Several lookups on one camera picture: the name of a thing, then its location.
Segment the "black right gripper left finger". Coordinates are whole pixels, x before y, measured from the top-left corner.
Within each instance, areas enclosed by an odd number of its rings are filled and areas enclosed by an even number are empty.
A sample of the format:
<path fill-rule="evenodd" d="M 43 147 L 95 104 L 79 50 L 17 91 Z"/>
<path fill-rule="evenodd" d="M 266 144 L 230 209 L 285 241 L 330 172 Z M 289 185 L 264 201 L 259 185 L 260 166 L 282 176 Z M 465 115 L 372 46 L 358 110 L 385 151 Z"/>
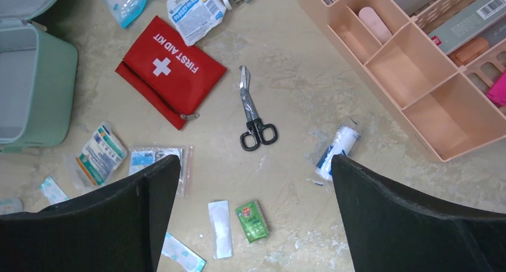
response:
<path fill-rule="evenodd" d="M 180 177 L 169 155 L 39 212 L 1 217 L 2 271 L 156 271 Z"/>

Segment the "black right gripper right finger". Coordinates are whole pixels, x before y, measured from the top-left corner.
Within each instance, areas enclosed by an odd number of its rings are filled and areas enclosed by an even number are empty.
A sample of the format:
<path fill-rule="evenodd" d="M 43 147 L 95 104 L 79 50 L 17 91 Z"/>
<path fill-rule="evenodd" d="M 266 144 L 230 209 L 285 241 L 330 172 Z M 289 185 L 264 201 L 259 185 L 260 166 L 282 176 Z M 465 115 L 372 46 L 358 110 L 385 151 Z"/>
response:
<path fill-rule="evenodd" d="M 448 202 L 338 154 L 332 174 L 356 271 L 504 271 L 505 215 Z"/>

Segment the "teal dotted bandage strip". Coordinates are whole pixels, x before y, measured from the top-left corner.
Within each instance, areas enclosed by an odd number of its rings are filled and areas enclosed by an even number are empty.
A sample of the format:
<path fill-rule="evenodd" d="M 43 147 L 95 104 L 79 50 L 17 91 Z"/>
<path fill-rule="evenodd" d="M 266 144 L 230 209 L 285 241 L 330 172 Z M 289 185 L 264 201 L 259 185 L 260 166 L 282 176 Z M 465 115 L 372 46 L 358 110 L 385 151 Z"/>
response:
<path fill-rule="evenodd" d="M 69 197 L 58 186 L 52 177 L 47 177 L 39 186 L 42 194 L 47 198 L 50 205 L 55 205 L 69 200 Z"/>

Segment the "white adhesive dressing strip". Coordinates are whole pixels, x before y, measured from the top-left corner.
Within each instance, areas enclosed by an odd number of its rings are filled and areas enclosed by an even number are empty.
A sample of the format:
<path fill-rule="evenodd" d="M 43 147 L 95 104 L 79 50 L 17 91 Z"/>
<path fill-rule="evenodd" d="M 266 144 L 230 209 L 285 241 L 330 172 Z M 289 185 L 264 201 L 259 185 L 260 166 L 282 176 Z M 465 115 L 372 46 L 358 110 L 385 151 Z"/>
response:
<path fill-rule="evenodd" d="M 208 204 L 211 227 L 214 231 L 214 258 L 223 259 L 233 256 L 232 228 L 229 202 L 219 200 Z"/>

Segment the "red first aid pouch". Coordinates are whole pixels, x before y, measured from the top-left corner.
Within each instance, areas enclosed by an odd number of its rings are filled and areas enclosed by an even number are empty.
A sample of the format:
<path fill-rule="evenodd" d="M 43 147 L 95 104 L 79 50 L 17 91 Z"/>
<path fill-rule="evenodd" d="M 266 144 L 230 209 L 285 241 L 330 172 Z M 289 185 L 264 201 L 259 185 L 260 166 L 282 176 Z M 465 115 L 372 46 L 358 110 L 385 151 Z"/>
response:
<path fill-rule="evenodd" d="M 181 130 L 227 69 L 155 16 L 115 71 Z"/>

